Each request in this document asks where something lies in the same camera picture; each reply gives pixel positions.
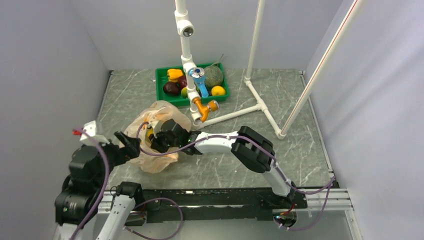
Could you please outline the translucent orange plastic bag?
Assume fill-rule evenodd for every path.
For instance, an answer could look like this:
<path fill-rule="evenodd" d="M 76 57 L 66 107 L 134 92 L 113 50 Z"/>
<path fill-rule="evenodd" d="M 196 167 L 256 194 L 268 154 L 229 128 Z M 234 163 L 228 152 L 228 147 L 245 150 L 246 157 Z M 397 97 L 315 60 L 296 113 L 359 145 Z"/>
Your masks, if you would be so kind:
<path fill-rule="evenodd" d="M 176 106 L 164 100 L 155 101 L 125 129 L 124 133 L 129 137 L 141 139 L 140 147 L 143 149 L 138 157 L 129 161 L 132 165 L 146 173 L 156 174 L 178 161 L 178 153 L 153 156 L 160 152 L 157 148 L 163 149 L 161 144 L 167 148 L 165 152 L 175 149 L 160 137 L 161 127 L 168 120 L 174 120 L 186 131 L 191 130 L 192 123 L 189 118 Z"/>

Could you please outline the green fake fruit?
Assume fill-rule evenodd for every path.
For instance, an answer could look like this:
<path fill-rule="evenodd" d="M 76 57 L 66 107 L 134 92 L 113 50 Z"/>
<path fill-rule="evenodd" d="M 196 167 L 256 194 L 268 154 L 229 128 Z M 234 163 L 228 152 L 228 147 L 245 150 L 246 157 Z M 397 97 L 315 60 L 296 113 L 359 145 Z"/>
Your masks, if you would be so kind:
<path fill-rule="evenodd" d="M 180 91 L 180 95 L 181 95 L 181 97 L 182 98 L 188 98 L 188 90 L 187 90 L 187 88 L 186 87 L 184 87 L 184 88 L 182 88 L 181 89 L 181 91 Z"/>

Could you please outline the dark red fake apple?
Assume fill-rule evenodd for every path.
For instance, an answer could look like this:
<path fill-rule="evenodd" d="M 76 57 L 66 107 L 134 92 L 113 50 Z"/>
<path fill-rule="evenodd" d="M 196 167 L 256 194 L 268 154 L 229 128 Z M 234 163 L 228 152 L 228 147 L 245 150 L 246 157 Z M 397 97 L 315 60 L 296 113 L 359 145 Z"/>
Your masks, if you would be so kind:
<path fill-rule="evenodd" d="M 179 96 L 181 90 L 176 82 L 168 81 L 162 87 L 163 92 L 169 96 Z"/>

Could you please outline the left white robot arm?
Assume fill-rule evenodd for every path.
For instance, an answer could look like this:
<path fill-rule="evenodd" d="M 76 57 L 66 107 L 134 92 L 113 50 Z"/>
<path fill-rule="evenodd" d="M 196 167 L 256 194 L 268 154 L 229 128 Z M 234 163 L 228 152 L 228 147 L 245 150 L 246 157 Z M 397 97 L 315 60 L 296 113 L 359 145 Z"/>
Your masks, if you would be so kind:
<path fill-rule="evenodd" d="M 141 140 L 121 131 L 114 134 L 123 144 L 119 147 L 103 135 L 80 132 L 82 146 L 71 157 L 69 175 L 54 201 L 55 221 L 62 240 L 92 240 L 98 207 L 104 196 L 113 168 L 140 155 Z M 132 210 L 144 203 L 139 183 L 122 182 L 117 187 L 117 203 L 112 204 L 99 240 L 115 240 Z"/>

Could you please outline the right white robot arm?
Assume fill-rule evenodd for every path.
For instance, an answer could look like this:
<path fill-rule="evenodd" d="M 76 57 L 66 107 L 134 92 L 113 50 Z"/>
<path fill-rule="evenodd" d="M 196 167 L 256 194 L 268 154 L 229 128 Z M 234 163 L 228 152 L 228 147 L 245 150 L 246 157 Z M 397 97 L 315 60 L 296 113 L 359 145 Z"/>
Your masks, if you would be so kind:
<path fill-rule="evenodd" d="M 231 153 L 248 170 L 261 174 L 267 181 L 276 203 L 287 208 L 295 201 L 293 183 L 279 166 L 270 140 L 248 126 L 229 133 L 187 131 L 174 120 L 165 121 L 157 133 L 148 133 L 150 147 L 159 153 L 171 148 L 187 155 Z"/>

